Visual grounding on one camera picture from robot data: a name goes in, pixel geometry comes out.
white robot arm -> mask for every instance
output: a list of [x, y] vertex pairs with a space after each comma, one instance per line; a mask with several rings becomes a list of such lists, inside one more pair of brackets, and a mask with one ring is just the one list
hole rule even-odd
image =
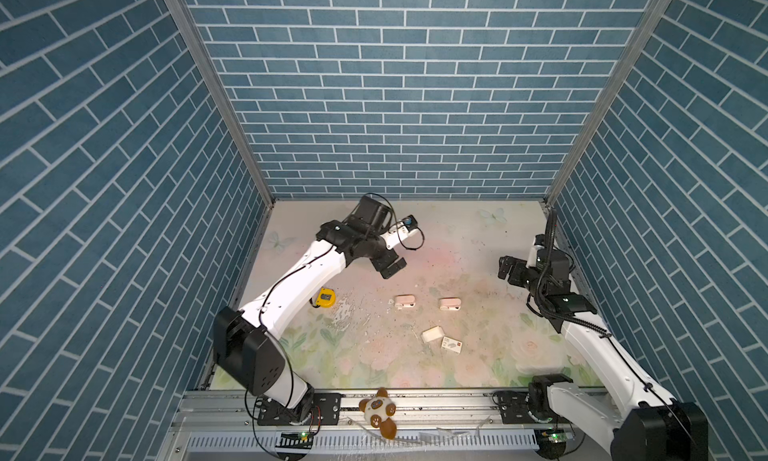
[[254, 396], [264, 395], [287, 408], [283, 414], [288, 421], [304, 419], [314, 390], [285, 369], [277, 340], [307, 300], [357, 258], [369, 258], [384, 279], [406, 266], [393, 248], [421, 230], [413, 216], [393, 219], [391, 206], [363, 196], [342, 222], [323, 224], [316, 241], [280, 280], [239, 311], [226, 307], [216, 315], [216, 363]]
[[546, 233], [536, 237], [528, 260], [501, 257], [498, 276], [530, 292], [528, 307], [578, 350], [610, 399], [589, 396], [563, 374], [535, 376], [528, 387], [532, 415], [567, 419], [613, 459], [705, 460], [707, 423], [701, 409], [661, 387], [613, 339], [589, 300], [571, 292], [571, 260], [554, 247], [556, 221], [552, 209]]

black bracket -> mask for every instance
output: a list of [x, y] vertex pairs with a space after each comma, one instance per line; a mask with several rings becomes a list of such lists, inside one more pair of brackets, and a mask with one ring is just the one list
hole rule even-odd
[[[295, 426], [289, 423], [285, 417], [280, 415], [284, 409], [283, 406], [275, 401], [269, 402], [264, 397], [262, 397], [260, 401], [261, 409], [259, 409], [259, 415], [256, 417], [259, 426]], [[320, 408], [321, 426], [336, 426], [339, 424], [341, 394], [315, 393], [312, 398], [310, 412], [314, 412], [314, 416], [317, 416], [317, 409], [315, 409], [315, 407]], [[313, 421], [314, 426], [317, 426], [317, 419], [314, 419]], [[310, 420], [307, 419], [304, 422], [304, 426], [309, 426], [309, 424]]]
[[531, 417], [528, 411], [527, 390], [496, 391], [493, 394], [493, 402], [498, 406], [498, 411], [502, 415], [504, 424], [534, 423], [535, 419]]

brown plush toy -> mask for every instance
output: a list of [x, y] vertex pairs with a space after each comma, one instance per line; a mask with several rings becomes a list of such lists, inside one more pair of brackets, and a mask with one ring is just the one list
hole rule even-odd
[[366, 422], [379, 428], [383, 437], [395, 438], [397, 425], [391, 418], [395, 415], [395, 404], [389, 399], [386, 389], [379, 388], [375, 398], [360, 401], [360, 410], [366, 415]]

floral mat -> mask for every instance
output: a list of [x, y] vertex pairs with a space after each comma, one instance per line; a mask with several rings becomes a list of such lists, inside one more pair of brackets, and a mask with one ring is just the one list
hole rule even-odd
[[[319, 226], [343, 219], [354, 202], [278, 202], [250, 275], [244, 303], [254, 299], [306, 250]], [[537, 202], [397, 202], [426, 234], [418, 251], [396, 248], [408, 265], [383, 280], [365, 259], [326, 286], [331, 308], [307, 304], [280, 342], [293, 369], [316, 388], [520, 387], [540, 373], [565, 373], [581, 386], [601, 385], [581, 355], [549, 322], [525, 307], [527, 292], [497, 277], [498, 258], [526, 258], [544, 230]], [[418, 245], [418, 235], [406, 245]], [[398, 310], [393, 298], [416, 296]], [[440, 311], [442, 297], [459, 297], [460, 311]], [[462, 352], [423, 343], [441, 326]], [[211, 389], [238, 389], [217, 369]]]

brick wall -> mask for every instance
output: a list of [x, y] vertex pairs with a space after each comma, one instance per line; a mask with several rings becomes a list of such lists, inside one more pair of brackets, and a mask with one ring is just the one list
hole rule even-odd
[[541, 198], [647, 0], [187, 0], [279, 198]]
[[558, 206], [609, 325], [765, 459], [768, 0], [674, 0]]
[[0, 459], [156, 455], [263, 210], [162, 0], [0, 0]]

